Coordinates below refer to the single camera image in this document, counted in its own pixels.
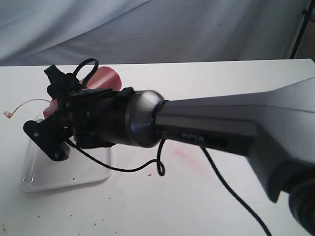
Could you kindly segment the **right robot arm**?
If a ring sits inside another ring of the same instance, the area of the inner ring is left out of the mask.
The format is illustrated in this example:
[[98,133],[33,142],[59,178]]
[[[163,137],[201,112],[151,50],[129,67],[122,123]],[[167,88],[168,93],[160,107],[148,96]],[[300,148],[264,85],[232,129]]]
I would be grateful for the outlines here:
[[295,220],[315,233],[315,80],[271,91],[165,100],[153,90],[88,89],[88,79],[45,70],[51,115],[68,127],[75,148],[116,144],[161,148],[166,140],[244,156],[266,195],[289,195]]

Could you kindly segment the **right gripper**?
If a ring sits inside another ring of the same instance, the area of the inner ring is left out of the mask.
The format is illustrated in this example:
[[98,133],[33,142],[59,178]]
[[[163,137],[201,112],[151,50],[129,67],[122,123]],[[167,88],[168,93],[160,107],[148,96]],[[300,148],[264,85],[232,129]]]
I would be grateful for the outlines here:
[[80,148],[132,145],[126,115],[133,88],[80,90],[81,83],[73,73],[64,74],[55,65],[44,73],[50,82],[47,93],[58,101],[56,119],[71,128]]

